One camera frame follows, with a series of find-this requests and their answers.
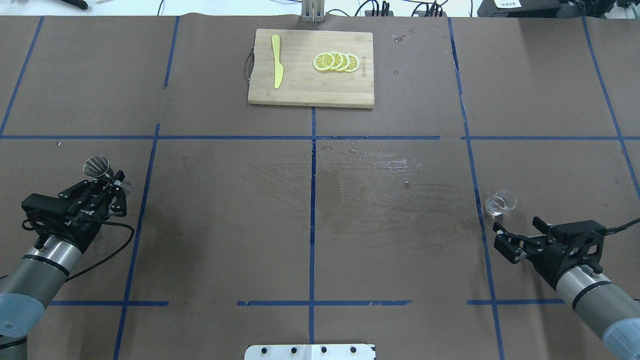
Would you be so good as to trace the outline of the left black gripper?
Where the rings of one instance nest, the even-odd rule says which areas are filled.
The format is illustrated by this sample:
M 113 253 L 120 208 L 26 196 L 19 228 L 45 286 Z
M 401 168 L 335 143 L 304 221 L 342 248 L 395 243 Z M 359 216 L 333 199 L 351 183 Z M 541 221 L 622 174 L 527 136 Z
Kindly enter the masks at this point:
M 45 228 L 39 232 L 47 237 L 53 236 L 66 240 L 78 250 L 86 251 L 102 228 L 101 221 L 107 221 L 111 216 L 125 217 L 128 214 L 127 194 L 124 187 L 125 173 L 122 170 L 117 172 L 107 170 L 104 176 L 107 182 L 104 191 L 108 210 L 100 206 L 94 210 L 81 208 L 74 214 L 67 212 L 61 221 L 41 222 Z M 87 191 L 90 195 L 93 194 L 96 186 L 98 186 L 96 178 L 85 179 L 59 192 L 57 198 L 70 202 L 77 201 L 86 197 Z

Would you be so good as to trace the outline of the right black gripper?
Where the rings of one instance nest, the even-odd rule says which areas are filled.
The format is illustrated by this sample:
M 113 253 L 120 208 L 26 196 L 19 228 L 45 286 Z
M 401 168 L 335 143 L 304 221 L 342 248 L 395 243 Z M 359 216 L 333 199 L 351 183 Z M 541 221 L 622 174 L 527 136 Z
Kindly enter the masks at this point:
M 525 236 L 508 232 L 502 224 L 494 222 L 493 231 L 496 236 L 493 247 L 510 264 L 518 264 L 523 259 L 529 260 L 545 282 L 553 290 L 557 290 L 562 275 L 574 267 L 585 264 L 585 260 L 568 259 L 561 243 L 547 243 L 546 239 L 555 239 L 553 224 L 546 223 L 539 216 L 534 216 L 532 225 L 542 235 L 529 237 L 525 243 Z

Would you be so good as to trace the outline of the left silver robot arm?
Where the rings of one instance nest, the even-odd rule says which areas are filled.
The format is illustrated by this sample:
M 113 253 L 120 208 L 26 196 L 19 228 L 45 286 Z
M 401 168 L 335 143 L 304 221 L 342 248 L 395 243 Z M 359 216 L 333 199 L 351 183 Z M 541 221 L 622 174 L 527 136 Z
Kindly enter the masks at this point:
M 44 316 L 73 269 L 112 217 L 125 217 L 122 170 L 86 170 L 87 179 L 57 196 L 30 194 L 22 228 L 38 238 L 16 268 L 1 278 L 1 358 L 25 360 L 28 334 Z

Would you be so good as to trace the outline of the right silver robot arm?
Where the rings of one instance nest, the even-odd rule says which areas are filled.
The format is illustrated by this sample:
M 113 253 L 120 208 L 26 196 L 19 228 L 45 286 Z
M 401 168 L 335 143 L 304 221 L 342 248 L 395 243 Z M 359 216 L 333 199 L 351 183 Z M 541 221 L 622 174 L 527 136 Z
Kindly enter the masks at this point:
M 494 248 L 511 264 L 528 260 L 538 275 L 601 338 L 619 360 L 640 355 L 640 306 L 636 298 L 615 285 L 601 266 L 607 236 L 638 224 L 638 219 L 617 227 L 594 220 L 563 224 L 534 217 L 539 235 L 529 237 L 493 223 Z

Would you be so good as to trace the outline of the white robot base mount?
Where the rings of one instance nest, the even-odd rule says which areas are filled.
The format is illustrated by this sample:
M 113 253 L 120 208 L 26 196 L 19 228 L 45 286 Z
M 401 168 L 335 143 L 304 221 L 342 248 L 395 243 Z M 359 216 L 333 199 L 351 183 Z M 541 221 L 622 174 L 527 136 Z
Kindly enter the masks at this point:
M 376 360 L 374 344 L 257 344 L 249 346 L 245 360 Z

